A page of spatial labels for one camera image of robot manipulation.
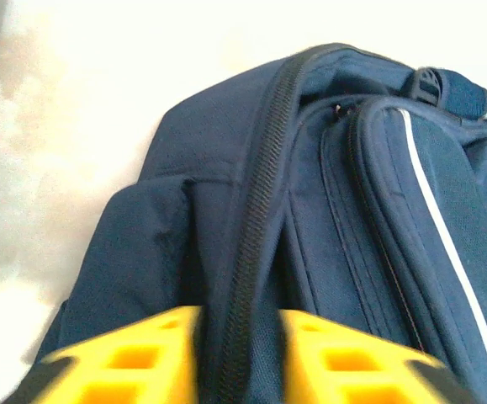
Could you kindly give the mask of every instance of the navy blue backpack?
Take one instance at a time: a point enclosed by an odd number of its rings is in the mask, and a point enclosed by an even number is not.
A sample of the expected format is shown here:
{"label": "navy blue backpack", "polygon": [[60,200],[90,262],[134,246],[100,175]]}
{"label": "navy blue backpack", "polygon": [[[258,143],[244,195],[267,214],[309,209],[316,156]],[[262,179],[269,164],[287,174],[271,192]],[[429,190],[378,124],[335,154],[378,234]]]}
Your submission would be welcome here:
{"label": "navy blue backpack", "polygon": [[487,402],[487,91],[322,45],[170,111],[49,352],[204,307],[201,402],[283,401],[279,308],[429,353]]}

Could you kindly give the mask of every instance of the black zipper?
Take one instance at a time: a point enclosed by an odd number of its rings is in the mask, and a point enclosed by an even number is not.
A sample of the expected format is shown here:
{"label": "black zipper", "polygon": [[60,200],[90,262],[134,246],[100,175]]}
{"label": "black zipper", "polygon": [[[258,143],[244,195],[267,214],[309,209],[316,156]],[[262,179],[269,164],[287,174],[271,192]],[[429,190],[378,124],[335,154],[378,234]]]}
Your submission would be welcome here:
{"label": "black zipper", "polygon": [[358,173],[357,160],[355,156],[355,141],[357,140],[357,117],[360,115],[360,113],[361,110],[357,109],[357,112],[352,115],[350,120],[350,125],[348,127],[348,134],[347,134],[348,158],[351,163],[350,165],[352,166],[352,176],[355,184],[357,185],[358,195],[361,198],[361,201],[363,202],[365,214],[368,218],[368,223],[370,224],[370,227],[372,229],[374,239],[378,244],[378,249],[383,258],[384,266],[388,270],[387,271],[388,273],[386,274],[388,276],[386,276],[386,278],[389,280],[389,283],[391,284],[391,287],[395,291],[398,301],[400,302],[400,311],[403,313],[404,318],[406,319],[405,323],[410,333],[413,347],[419,349],[422,352],[426,352],[424,344],[422,343],[421,334],[417,328],[415,319],[413,317],[413,314],[411,313],[411,310],[408,306],[408,302],[405,298],[405,294],[401,288],[398,275],[394,271],[394,266],[390,261],[389,255],[387,253],[387,249],[385,248],[384,245],[384,241],[380,236],[378,226],[373,218],[373,213],[368,204],[367,198],[363,190],[363,184],[361,182],[360,174]]}
{"label": "black zipper", "polygon": [[214,373],[215,396],[219,403],[242,402],[251,374],[251,307],[267,229],[267,213],[280,167],[284,138],[298,96],[297,87],[310,62],[342,49],[390,61],[349,45],[321,45],[289,58],[273,80],[273,96],[266,108],[260,145],[246,194],[228,315],[221,339],[220,366]]}

